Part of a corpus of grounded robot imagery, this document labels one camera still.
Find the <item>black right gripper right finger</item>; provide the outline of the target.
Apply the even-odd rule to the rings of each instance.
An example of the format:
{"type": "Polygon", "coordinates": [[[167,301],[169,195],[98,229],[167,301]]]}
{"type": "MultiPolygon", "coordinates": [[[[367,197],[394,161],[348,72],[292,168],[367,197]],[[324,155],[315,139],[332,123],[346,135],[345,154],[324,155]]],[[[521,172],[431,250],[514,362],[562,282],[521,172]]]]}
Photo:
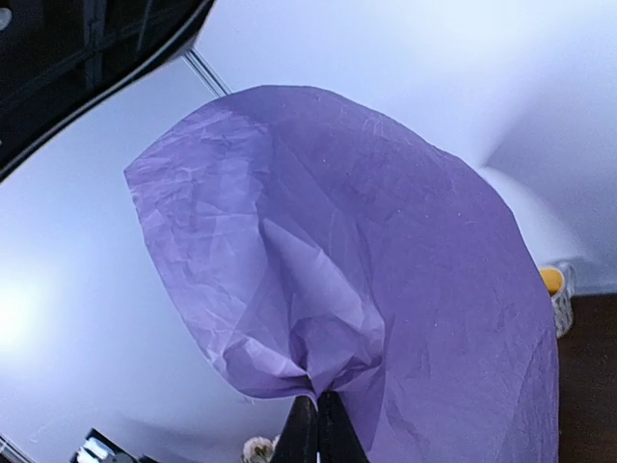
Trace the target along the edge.
{"type": "Polygon", "coordinates": [[[344,404],[336,392],[318,398],[318,452],[321,463],[368,463],[344,404]]]}

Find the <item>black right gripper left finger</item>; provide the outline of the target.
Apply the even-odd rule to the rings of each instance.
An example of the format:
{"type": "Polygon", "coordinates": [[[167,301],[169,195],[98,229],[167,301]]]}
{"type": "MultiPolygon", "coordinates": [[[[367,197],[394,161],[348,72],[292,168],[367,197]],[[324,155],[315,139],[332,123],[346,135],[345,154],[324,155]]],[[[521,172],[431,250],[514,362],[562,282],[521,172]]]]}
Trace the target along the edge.
{"type": "Polygon", "coordinates": [[[276,444],[273,463],[316,463],[317,452],[317,410],[310,397],[297,396],[276,444]]]}

